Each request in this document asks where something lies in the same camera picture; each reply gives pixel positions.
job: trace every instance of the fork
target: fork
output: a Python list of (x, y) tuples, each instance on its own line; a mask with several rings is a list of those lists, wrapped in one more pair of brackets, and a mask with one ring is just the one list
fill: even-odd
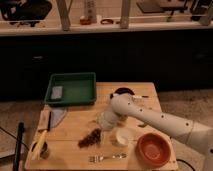
[(89, 162), (97, 163), (97, 162), (101, 162), (105, 159), (122, 159), (122, 158), (126, 158), (126, 156), (127, 155), (125, 153), (115, 154), (115, 155), (112, 155), (112, 156), (95, 155), (95, 156), (89, 156)]

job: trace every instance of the cable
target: cable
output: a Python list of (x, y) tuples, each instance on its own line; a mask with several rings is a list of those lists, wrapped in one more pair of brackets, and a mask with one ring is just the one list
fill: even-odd
[[(12, 138), (14, 138), (16, 141), (20, 141), (16, 136), (14, 136), (13, 134), (11, 134), (10, 132), (8, 132), (7, 130), (5, 130), (4, 128), (2, 128), (1, 126), (0, 126), (0, 129), (3, 131), (3, 132), (5, 132), (6, 134), (8, 134), (8, 135), (10, 135)], [(27, 145), (25, 144), (25, 143), (23, 143), (22, 141), (21, 141), (21, 144), (29, 151), (29, 148), (27, 147)]]
[(187, 166), (189, 166), (193, 171), (195, 171), (195, 168), (190, 163), (188, 163), (187, 161), (185, 161), (183, 159), (177, 159), (177, 161), (183, 162), (184, 164), (186, 164)]

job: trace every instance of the green tray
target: green tray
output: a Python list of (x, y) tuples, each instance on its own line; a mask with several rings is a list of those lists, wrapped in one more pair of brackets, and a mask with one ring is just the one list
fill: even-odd
[[(52, 88), (62, 86), (62, 98), (52, 100)], [(87, 73), (66, 73), (53, 74), (50, 77), (44, 103), (53, 107), (92, 105), (96, 101), (96, 74)]]

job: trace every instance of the white cup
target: white cup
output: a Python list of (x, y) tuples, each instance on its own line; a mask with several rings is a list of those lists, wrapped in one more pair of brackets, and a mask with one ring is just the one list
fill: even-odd
[(118, 128), (116, 131), (116, 141), (119, 146), (128, 146), (133, 141), (133, 134), (128, 128)]

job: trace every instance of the terracotta bowl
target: terracotta bowl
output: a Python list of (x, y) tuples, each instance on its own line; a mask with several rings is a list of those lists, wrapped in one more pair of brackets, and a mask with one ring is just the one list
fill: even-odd
[(165, 165), (171, 155), (167, 141), (154, 133), (145, 134), (138, 139), (136, 152), (139, 160), (144, 161), (152, 167)]

